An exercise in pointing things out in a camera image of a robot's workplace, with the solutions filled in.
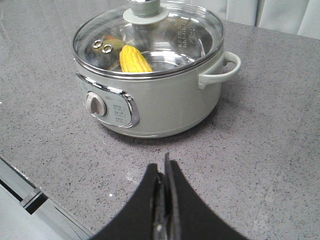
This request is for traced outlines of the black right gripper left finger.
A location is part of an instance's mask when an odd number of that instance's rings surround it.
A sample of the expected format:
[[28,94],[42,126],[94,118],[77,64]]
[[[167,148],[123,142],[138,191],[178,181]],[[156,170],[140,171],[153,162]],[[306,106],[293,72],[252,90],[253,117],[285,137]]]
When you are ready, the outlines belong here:
[[154,198],[158,186],[155,163],[144,176],[121,211],[92,238],[94,240],[151,240],[153,238]]

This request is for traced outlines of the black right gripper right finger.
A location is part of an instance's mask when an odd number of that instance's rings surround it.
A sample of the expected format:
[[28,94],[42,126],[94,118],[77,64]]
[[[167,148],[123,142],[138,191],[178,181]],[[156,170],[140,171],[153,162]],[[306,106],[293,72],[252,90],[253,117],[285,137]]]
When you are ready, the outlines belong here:
[[169,240],[245,240],[195,192],[178,162],[164,155],[167,236]]

